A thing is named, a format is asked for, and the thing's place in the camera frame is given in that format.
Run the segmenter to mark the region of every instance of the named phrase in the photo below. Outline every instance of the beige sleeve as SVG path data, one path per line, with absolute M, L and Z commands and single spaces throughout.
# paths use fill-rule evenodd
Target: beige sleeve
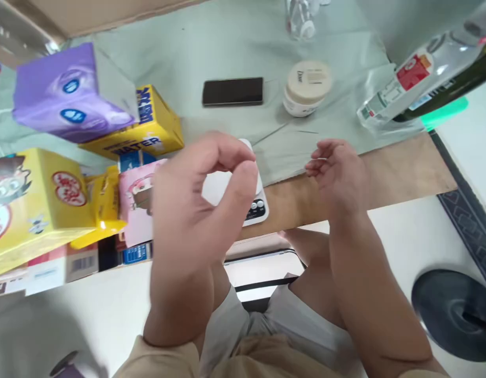
M 409 370 L 399 378 L 448 378 L 448 376 L 428 370 Z
M 131 354 L 114 378 L 196 378 L 198 371 L 199 354 L 194 344 L 154 348 L 138 336 Z

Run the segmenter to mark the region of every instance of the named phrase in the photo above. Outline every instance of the light green cloth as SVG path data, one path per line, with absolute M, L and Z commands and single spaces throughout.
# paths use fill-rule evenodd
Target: light green cloth
M 264 185 L 303 172 L 320 139 L 347 139 L 364 153 L 423 130 L 418 121 L 405 130 L 373 135 L 358 122 L 357 108 L 385 84 L 394 65 L 353 0 L 321 7 L 313 42 L 291 40 L 285 25 L 283 0 L 211 0 L 73 44 L 93 40 L 137 86 L 153 84 L 182 117 L 187 143 L 213 129 L 248 139 Z M 334 85 L 316 113 L 297 119 L 283 108 L 283 87 L 292 66 L 306 59 L 326 62 Z M 264 105 L 202 107 L 204 81 L 257 76 L 265 79 Z M 12 105 L 12 91 L 11 80 L 0 80 L 0 108 Z M 39 137 L 5 117 L 0 140 L 17 138 L 7 152 L 42 146 L 81 162 L 93 159 L 86 152 L 73 152 L 71 143 Z

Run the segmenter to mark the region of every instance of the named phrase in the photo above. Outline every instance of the beige shorts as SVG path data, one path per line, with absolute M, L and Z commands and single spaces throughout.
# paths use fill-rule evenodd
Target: beige shorts
M 288 285 L 279 286 L 265 313 L 247 312 L 234 287 L 213 312 L 200 359 L 201 377 L 228 359 L 247 335 L 285 334 L 292 347 L 342 374 L 352 375 L 358 357 L 347 331 L 328 322 L 301 301 Z

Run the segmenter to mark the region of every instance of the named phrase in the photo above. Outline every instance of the plastic bottle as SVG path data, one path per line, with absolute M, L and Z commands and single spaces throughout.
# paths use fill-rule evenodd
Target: plastic bottle
M 416 99 L 469 67 L 486 43 L 486 2 L 456 29 L 418 48 L 395 72 L 387 85 L 357 110 L 361 124 L 383 129 Z
M 486 45 L 480 57 L 465 71 L 447 80 L 433 91 L 421 96 L 409 108 L 394 118 L 406 122 L 431 113 L 468 94 L 486 82 Z
M 329 67 L 319 61 L 305 60 L 289 72 L 283 106 L 294 117 L 307 117 L 322 103 L 332 87 Z
M 310 40 L 316 33 L 313 18 L 320 8 L 320 0 L 285 0 L 287 31 L 296 40 Z

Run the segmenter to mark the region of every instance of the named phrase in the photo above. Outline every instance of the yellow snack box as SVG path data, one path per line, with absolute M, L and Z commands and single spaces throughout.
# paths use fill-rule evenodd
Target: yellow snack box
M 76 162 L 40 149 L 0 158 L 0 274 L 94 226 Z
M 153 156 L 183 148 L 180 118 L 169 108 L 152 85 L 136 90 L 140 123 L 79 147 L 105 158 L 118 160 L 120 155 L 143 150 Z
M 70 246 L 75 249 L 115 235 L 127 224 L 119 219 L 119 169 L 116 165 L 108 167 L 106 174 L 86 178 L 86 184 L 96 230 L 72 241 Z

